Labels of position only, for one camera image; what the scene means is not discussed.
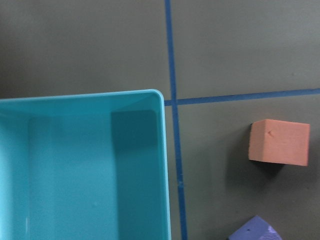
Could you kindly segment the teal plastic bin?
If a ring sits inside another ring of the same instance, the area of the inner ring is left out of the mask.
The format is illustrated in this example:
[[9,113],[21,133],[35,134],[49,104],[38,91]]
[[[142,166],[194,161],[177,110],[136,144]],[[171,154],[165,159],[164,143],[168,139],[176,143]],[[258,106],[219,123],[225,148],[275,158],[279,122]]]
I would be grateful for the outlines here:
[[0,237],[171,239],[162,93],[2,99]]

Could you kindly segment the orange foam block left side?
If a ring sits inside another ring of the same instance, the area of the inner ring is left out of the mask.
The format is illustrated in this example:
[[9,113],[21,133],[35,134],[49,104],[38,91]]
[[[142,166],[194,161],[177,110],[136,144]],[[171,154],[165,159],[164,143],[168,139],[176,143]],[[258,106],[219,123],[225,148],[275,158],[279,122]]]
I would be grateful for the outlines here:
[[307,123],[264,119],[252,123],[248,159],[306,167],[309,163],[310,128]]

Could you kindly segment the purple foam block left side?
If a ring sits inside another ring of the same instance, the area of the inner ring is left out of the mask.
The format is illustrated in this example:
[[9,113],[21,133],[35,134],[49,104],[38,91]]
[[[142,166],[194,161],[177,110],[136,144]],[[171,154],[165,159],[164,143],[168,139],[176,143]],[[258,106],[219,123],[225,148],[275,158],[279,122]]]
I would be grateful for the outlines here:
[[228,240],[282,240],[278,232],[258,215],[232,233]]

